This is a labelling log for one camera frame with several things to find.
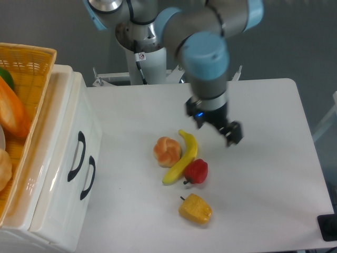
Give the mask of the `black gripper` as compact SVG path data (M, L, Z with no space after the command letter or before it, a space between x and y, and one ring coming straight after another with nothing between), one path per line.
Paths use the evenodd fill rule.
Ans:
M201 103L193 101L190 97L185 103L186 114L192 117L196 127L200 129L204 123L215 127L226 139L226 146L237 145L243 139L241 123L227 119L227 103L215 110L201 108Z

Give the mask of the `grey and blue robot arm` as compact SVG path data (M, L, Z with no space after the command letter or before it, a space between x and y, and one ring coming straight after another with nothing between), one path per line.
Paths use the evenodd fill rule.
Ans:
M227 145L243 138L241 124L227 119L226 39L257 26L264 15L262 1L206 1L202 9L177 7L158 10L158 1L85 1L100 30L120 23L116 36L134 53L166 49L183 68L192 96L186 113L198 127L214 126Z

